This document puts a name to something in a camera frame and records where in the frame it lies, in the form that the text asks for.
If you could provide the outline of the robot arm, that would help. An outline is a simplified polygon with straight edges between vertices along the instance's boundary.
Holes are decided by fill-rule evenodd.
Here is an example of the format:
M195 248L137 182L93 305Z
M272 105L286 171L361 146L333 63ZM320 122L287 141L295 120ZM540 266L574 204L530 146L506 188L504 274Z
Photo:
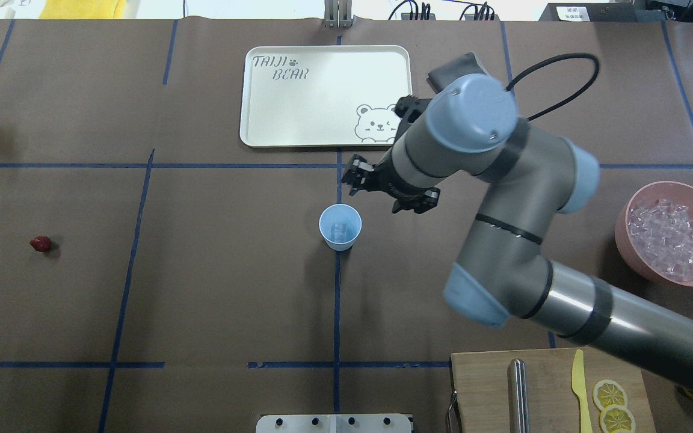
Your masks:
M390 195L394 213L423 213L437 205L437 184L460 171L488 190L443 291L456 312L493 328L533 321L693 393L693 320L542 255L553 217L595 193L599 162L520 118L497 79L455 79L380 162L354 155L342 181L350 195Z

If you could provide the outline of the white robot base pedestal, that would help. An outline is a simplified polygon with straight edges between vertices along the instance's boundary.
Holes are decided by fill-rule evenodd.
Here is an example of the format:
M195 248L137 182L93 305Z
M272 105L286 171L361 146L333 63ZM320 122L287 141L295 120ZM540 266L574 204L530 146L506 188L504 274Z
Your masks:
M413 432L412 416L375 414L270 414L256 423L256 432Z

